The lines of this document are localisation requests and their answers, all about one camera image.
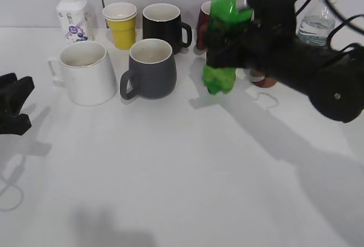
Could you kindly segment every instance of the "mug handle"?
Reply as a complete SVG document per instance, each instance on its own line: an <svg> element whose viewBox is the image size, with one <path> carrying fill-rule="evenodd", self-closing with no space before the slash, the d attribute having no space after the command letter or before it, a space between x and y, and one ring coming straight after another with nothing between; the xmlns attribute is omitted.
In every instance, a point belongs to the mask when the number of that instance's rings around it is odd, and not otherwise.
<svg viewBox="0 0 364 247"><path fill-rule="evenodd" d="M120 95L125 100L131 100L138 94L138 90L135 87L127 92L127 83L135 75L137 75L136 72L129 70L120 79Z"/></svg>
<svg viewBox="0 0 364 247"><path fill-rule="evenodd" d="M192 43L192 29L191 29L190 25L188 25L184 22L181 22L181 25L182 25L182 29L185 29L187 32L187 43L182 42L182 47L188 48L189 46L191 46L191 43Z"/></svg>
<svg viewBox="0 0 364 247"><path fill-rule="evenodd" d="M57 60L57 58L49 58L47 60L47 64L48 64L48 68L52 74L52 78L53 78L53 82L54 83L64 83L64 80L63 80L63 77L62 77L62 74L59 72L57 73L57 70L55 70L55 67L54 67L54 63L57 62L58 63L58 66L60 68L60 63L59 61Z"/></svg>

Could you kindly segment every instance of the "water bottle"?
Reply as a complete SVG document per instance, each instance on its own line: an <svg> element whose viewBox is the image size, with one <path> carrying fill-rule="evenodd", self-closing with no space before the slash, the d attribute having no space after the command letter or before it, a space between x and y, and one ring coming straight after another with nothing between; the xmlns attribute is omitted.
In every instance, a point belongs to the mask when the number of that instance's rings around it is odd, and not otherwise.
<svg viewBox="0 0 364 247"><path fill-rule="evenodd" d="M329 0L335 4L338 0ZM335 28L336 19L324 0L318 0L301 22L298 37L311 45L326 45L329 34Z"/></svg>

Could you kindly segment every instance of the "mug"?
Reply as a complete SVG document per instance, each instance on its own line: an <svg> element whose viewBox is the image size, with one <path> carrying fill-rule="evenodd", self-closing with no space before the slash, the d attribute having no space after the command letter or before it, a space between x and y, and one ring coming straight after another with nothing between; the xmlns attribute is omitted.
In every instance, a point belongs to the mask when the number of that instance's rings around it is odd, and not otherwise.
<svg viewBox="0 0 364 247"><path fill-rule="evenodd" d="M132 90L127 91L130 81ZM120 80L120 95L130 100L136 95L158 99L169 95L177 81L172 46L160 39L136 42L130 49L129 70Z"/></svg>
<svg viewBox="0 0 364 247"><path fill-rule="evenodd" d="M251 69L249 72L250 81L257 87L260 88L271 88L277 84L277 80L266 77L264 74Z"/></svg>
<svg viewBox="0 0 364 247"><path fill-rule="evenodd" d="M197 24L197 42L196 48L200 51L206 49L206 45L203 41L204 32L207 29L207 25L210 19L211 1L207 1L201 6L200 15L198 16Z"/></svg>
<svg viewBox="0 0 364 247"><path fill-rule="evenodd" d="M187 32L187 43L183 42L182 29ZM149 5L143 10L143 38L157 38L165 40L177 54L182 48L188 48L192 42L190 25L181 21L181 11L178 7L157 3Z"/></svg>
<svg viewBox="0 0 364 247"><path fill-rule="evenodd" d="M82 41L69 45L58 60L48 60L48 67L54 82L64 83L69 98L77 105L101 105L117 92L117 80L109 54L97 42Z"/></svg>

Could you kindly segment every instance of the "bottle label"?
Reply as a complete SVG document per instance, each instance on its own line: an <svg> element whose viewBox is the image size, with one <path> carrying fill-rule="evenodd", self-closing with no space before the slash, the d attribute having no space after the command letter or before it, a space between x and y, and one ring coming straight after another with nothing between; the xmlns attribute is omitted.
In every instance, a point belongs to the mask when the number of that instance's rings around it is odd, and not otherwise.
<svg viewBox="0 0 364 247"><path fill-rule="evenodd" d="M58 11L64 36L68 43L94 40L91 18L84 11Z"/></svg>

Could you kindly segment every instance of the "brown cup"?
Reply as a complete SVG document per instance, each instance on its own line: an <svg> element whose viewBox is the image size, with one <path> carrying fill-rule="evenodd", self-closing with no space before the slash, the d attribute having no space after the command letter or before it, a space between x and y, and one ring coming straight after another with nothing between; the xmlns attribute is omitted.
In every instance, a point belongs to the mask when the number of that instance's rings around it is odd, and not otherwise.
<svg viewBox="0 0 364 247"><path fill-rule="evenodd" d="M250 71L250 81L260 88L270 88L277 84L277 81L275 79L265 77L264 74L253 69Z"/></svg>
<svg viewBox="0 0 364 247"><path fill-rule="evenodd" d="M204 32L207 29L207 24L210 19L211 1L207 1L201 6L200 15L198 16L197 24L197 43L196 48L200 51L206 49L206 45L203 41Z"/></svg>

